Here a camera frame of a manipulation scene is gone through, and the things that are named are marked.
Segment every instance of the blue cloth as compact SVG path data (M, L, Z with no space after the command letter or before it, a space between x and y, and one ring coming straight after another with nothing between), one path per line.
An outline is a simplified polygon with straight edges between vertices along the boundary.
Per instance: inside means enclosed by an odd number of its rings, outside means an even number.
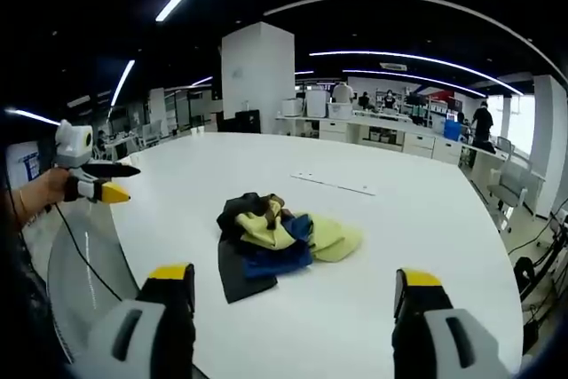
M248 279L293 272L312 263L308 238L312 221L308 215L282 218L282 226L296 240L283 250L270 250L248 244L242 254L244 273Z

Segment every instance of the white pillar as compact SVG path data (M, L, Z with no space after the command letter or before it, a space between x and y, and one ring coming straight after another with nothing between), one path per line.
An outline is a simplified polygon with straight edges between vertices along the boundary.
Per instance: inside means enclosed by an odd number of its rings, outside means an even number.
M533 170L546 180L536 202L536 213L548 217L556 199L564 169L568 140L566 91L551 75L534 77Z
M503 97L503 120L501 122L501 136L509 137L509 123L511 118L511 97Z
M294 35L257 22L223 38L222 81L225 119L248 108L260 110L263 133L275 132L283 99L294 98Z
M166 115L166 100L164 98L164 89L152 89L148 99L148 112L150 114L150 123L162 121L162 137L165 138L169 135L168 132L168 117Z

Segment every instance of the person's arm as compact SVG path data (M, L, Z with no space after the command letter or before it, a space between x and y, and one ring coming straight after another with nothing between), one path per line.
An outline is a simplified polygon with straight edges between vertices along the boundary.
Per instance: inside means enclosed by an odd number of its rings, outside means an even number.
M12 197L6 191L4 194L5 203L9 207L14 228L19 231L43 208L63 201L65 183L68 177L69 172L67 170L50 169L23 187L12 190Z

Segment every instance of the floor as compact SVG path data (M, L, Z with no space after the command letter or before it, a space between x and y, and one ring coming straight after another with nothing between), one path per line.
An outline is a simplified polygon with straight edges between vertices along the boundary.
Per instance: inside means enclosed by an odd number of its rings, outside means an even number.
M466 177L468 176L468 171L465 170L464 174L466 175ZM489 201L490 204L495 204L496 201ZM63 203L62 207L63 207L63 212L64 214L67 215L71 215L71 209L73 207L75 203ZM103 233L108 233L111 236L111 240L114 238L113 236L115 236L115 230L114 230L114 224L112 223L112 217L110 216L110 212L108 210L108 207L101 207L101 206L97 206L95 209L95 212L97 213L97 215L99 215L102 219L101 221L105 224L102 229L100 229L101 232ZM517 209L514 213L514 215L511 218L511 228L512 231L511 233L506 233L503 232L501 233L501 238L503 241L503 244L506 248L506 250L508 252L510 252L513 248L522 245L523 243L530 241L531 239L533 239L543 228L545 228L545 231L542 233L542 236L538 239L538 241L527 245L526 247L517 250L515 253L513 253L510 257L511 259L511 264L514 265L515 262L520 258L520 257L529 257L531 258L533 261L540 258L541 255L545 252L546 248L549 246L550 242L552 242L552 232L549 228L547 228L546 225L547 221L544 221L542 219L539 218L533 218L532 214L528 211L528 209ZM58 212L54 209L52 212L50 212L49 214L43 214L41 215L32 225L29 225L25 231L25 238L26 241L28 243L28 246L30 247L30 251L32 252L32 257L34 259L34 264L35 264L35 268L36 270L40 273L40 275L42 275L46 280L48 280L48 276L50 275L48 272L50 272L50 254L53 253L53 251L51 250L51 248L54 246L54 242L56 241L57 238L59 238L58 236L61 234L61 228L62 228L62 222L61 222L61 218L59 217ZM70 246L70 241L68 240L68 236L67 235L61 235L60 236L61 240L64 240L67 242L66 244L66 248L67 249L61 249L61 250L71 250L69 249ZM113 249L112 245L113 242L110 241L108 243L109 247L108 248L95 248L95 246L97 246L96 241L99 240L97 238L93 238L91 239L91 245L93 245L91 247L91 254L92 255L97 255L97 250L99 251L99 258L100 258L100 262L105 263L107 262L108 259L108 252L109 250L112 250L113 253L116 251L115 249ZM86 242L80 242L79 243L80 246L83 245L82 249L87 249L89 250L88 247L85 247L85 244L89 244L89 241L87 240ZM119 259L118 259L118 255L115 257L115 261L118 264L119 263ZM103 264L99 264L100 268L103 270L103 272L105 271L105 266L103 266ZM80 260L74 261L74 265L68 265L68 268L75 268L77 271L79 269L81 269L82 272L82 276L83 276L83 281L88 280L88 285L85 284L85 282L79 282L77 280L74 280L74 284L73 287L76 286L82 286L84 287L86 290L85 295L84 295L84 299L85 300L91 300L92 304L95 304L95 300L94 300L94 294L93 294L93 285L91 283L91 276L88 274L88 271L83 267L83 265L81 264ZM115 267L111 267L111 268L107 268L107 270L109 272L116 272ZM75 274L69 274L68 272L62 273L59 275L59 277L66 277L68 275L75 275ZM535 309L535 307L539 307L543 301L543 299L545 298L546 295L548 295L548 292L550 291L552 286L552 280L550 277L546 277L545 280L542 281L542 283L535 289L535 291L533 291L533 293L523 302L522 307L523 307L523 312L524 312L524 319L525 321L528 321L532 315L533 315L533 310ZM72 306L68 300L66 300L66 309L72 308L74 310L74 315L77 316L78 312L81 312L81 315L83 315L85 318L87 319L93 319L95 318L95 314L96 317L99 317L99 314L97 314L97 311L100 311L100 306L105 307L105 310L107 310L108 306L112 306L111 302L113 301L112 298L110 299L105 299L104 297L104 293L105 290L101 287L101 286L95 286L99 296L99 305L97 307L95 307L96 309L91 309L91 307L87 307L87 306L83 306L83 307L76 307L76 306ZM553 297L549 297L548 300L545 302L545 304L542 306L542 309L540 310L540 313L537 315L537 318L541 315L542 312L545 312L547 310L547 308L549 307L549 305L552 303L552 301L554 300ZM538 343L536 343L532 349L529 351L529 354L536 354L538 353L539 349L541 348L541 346L543 345L543 343L546 342L548 336L550 335L550 333L552 332L552 330L554 330L555 327L555 317L554 315L551 315L549 320L545 321L540 329L540 340ZM82 340L85 339L86 336L78 336L76 338L78 344L76 346L78 346L79 348L81 347L82 344ZM195 372L195 377L202 377L199 372Z

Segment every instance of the ceiling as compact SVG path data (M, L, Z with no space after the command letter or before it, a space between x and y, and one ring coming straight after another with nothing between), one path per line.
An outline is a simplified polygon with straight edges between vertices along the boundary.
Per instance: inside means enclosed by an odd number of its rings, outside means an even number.
M264 20L296 35L296 69L338 76L344 68L380 69L382 57L310 57L313 51L395 51L444 59L492 76L557 73L526 44L480 18L416 0L329 0L265 17L300 0L184 0L163 23L169 0L9 0L5 39L10 59L8 104L54 119L86 108L108 108L83 95L114 90L127 62L136 60L119 104L143 99L153 87L187 85L220 73L223 36ZM531 38L568 74L564 0L447 0L482 12ZM467 86L480 79L416 60L409 72ZM531 90L531 82L518 89ZM490 87L487 93L503 93Z

